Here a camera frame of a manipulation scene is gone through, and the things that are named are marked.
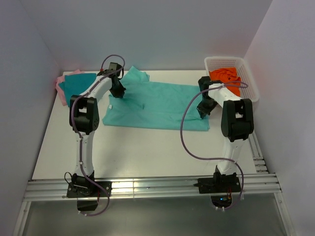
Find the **mint green t-shirt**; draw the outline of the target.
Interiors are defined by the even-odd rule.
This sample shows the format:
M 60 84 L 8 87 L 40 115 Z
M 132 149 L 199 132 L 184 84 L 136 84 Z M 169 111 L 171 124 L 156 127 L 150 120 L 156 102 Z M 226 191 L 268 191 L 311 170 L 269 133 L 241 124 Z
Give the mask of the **mint green t-shirt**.
M 123 98 L 109 95 L 104 125 L 134 128 L 208 131 L 209 121 L 201 118 L 192 98 L 198 86 L 153 82 L 150 75 L 134 66 L 122 78 Z

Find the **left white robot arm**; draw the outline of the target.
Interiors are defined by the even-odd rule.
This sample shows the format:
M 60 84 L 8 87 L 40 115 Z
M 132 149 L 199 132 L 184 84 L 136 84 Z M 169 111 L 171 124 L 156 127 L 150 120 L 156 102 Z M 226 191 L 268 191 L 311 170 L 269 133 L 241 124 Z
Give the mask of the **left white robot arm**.
M 110 92 L 114 98 L 123 98 L 126 88 L 121 79 L 124 67 L 116 62 L 109 64 L 108 69 L 101 69 L 95 75 L 95 81 L 79 95 L 70 99 L 69 124 L 78 135 L 78 154 L 73 182 L 80 182 L 78 191 L 84 196 L 91 196 L 96 190 L 93 167 L 93 139 L 100 123 L 98 102 L 105 93 Z

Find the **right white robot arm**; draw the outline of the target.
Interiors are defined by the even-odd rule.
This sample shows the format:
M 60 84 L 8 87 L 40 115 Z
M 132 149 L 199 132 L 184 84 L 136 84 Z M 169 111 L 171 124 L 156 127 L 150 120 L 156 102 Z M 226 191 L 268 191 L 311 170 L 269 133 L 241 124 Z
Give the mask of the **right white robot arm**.
M 216 106 L 222 108 L 220 127 L 224 136 L 223 160 L 216 166 L 216 172 L 221 175 L 213 179 L 214 188 L 222 192 L 230 186 L 227 176 L 236 173 L 241 148 L 254 130 L 252 101 L 230 91 L 247 88 L 244 82 L 212 81 L 203 76 L 198 80 L 198 85 L 203 91 L 202 100 L 197 106 L 201 118 L 209 116 Z

